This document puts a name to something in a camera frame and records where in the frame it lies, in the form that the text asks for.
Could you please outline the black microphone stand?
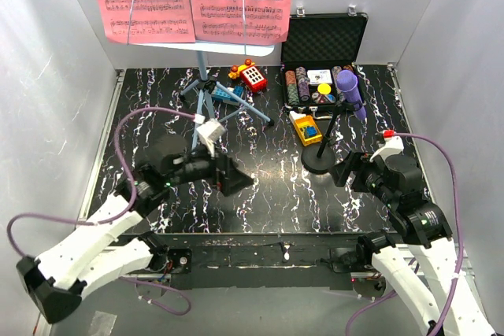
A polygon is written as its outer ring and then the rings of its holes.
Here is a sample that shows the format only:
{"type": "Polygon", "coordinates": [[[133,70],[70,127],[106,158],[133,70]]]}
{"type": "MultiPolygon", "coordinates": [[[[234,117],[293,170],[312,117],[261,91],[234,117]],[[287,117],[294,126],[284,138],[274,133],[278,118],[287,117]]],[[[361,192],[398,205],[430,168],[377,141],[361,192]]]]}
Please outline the black microphone stand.
{"type": "Polygon", "coordinates": [[[305,170],[316,175],[323,175],[335,165],[335,153],[328,147],[329,139],[338,116],[348,111],[354,111],[354,103],[343,101],[335,104],[332,118],[329,121],[321,143],[318,146],[314,144],[308,145],[302,151],[301,162],[305,170]]]}

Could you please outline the purple toy microphone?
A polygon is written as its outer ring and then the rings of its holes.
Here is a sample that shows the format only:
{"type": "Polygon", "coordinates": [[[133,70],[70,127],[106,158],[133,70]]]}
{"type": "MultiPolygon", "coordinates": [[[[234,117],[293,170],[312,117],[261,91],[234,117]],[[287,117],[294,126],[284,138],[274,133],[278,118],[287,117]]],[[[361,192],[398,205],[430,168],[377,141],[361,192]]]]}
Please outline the purple toy microphone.
{"type": "Polygon", "coordinates": [[[354,115],[360,121],[365,121],[367,114],[359,92],[356,75],[352,71],[344,69],[337,74],[335,81],[345,100],[354,106],[354,115]]]}

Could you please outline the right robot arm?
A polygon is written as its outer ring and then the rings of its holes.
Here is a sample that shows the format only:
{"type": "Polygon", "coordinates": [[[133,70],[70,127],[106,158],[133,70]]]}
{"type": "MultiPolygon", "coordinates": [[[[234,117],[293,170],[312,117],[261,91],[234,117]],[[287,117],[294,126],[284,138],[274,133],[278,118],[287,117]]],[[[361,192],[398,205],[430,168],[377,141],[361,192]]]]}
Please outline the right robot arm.
{"type": "Polygon", "coordinates": [[[442,210],[422,194],[422,172],[413,158],[352,152],[329,172],[336,186],[352,175],[352,190],[370,193],[387,206],[391,225],[424,276],[419,278],[406,263],[386,231],[358,238],[356,260],[362,269],[377,270],[391,284],[423,335],[495,334],[456,269],[449,223],[442,210]]]}

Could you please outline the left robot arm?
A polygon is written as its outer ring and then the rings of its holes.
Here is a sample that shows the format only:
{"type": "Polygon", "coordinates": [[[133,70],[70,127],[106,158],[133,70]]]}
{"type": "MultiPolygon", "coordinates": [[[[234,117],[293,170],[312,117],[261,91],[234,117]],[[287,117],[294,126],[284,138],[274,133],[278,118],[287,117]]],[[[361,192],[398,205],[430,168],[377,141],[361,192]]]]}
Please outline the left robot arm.
{"type": "Polygon", "coordinates": [[[17,263],[26,292],[49,324],[66,319],[109,282],[133,271],[158,273],[172,262],[168,246],[152,231],[109,253],[103,250],[167,201],[173,187],[205,180],[231,196],[254,183],[214,144],[189,150],[179,135],[159,138],[138,156],[132,174],[134,183],[121,181],[90,217],[91,225],[17,263]]]}

